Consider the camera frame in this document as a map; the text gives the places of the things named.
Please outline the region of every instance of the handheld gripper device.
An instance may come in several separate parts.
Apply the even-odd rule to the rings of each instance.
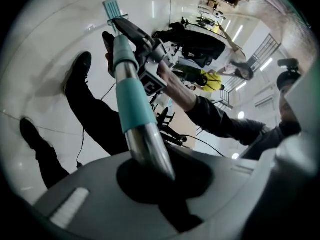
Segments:
[[[104,2],[104,6],[110,18],[108,24],[113,26],[116,35],[113,73],[122,132],[129,150],[140,165],[174,181],[175,171],[147,97],[166,86],[157,75],[166,52],[160,41],[153,40],[123,16],[117,16],[120,11],[116,0]],[[129,40],[136,46],[135,54]]]

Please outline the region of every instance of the black trousers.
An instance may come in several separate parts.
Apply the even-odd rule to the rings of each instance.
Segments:
[[[196,83],[197,85],[204,87],[208,81],[207,77],[201,74],[201,69],[181,64],[177,64],[173,68],[182,71],[172,71],[178,78],[184,79],[192,84]]]
[[[69,105],[89,134],[111,156],[128,151],[118,112],[96,99],[84,83],[68,83],[65,94]],[[36,150],[44,184],[49,189],[69,173],[60,165],[55,149],[48,143]]]

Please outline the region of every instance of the metal tube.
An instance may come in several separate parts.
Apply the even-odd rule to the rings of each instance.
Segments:
[[[115,69],[116,83],[128,78],[139,79],[135,65],[125,61]],[[140,165],[151,167],[173,181],[176,179],[167,148],[155,123],[130,129],[125,137],[132,158]]]

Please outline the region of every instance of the white tiled floor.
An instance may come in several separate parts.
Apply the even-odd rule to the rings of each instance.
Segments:
[[[19,118],[30,117],[70,173],[82,140],[82,126],[61,92],[61,83],[81,51],[92,53],[88,86],[101,98],[115,80],[107,72],[102,32],[105,0],[32,0],[7,37],[0,64],[0,151],[8,178],[18,194],[33,204],[45,191],[35,152],[22,139]],[[151,34],[182,15],[197,11],[199,0],[117,0],[123,14]],[[104,99],[117,109],[115,89]],[[87,134],[79,161],[108,154]]]

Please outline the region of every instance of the black jacket sleeve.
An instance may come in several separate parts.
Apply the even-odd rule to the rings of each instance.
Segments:
[[[231,119],[204,97],[197,97],[194,108],[186,113],[203,130],[220,138],[233,138],[247,146],[255,141],[265,124],[248,119]]]

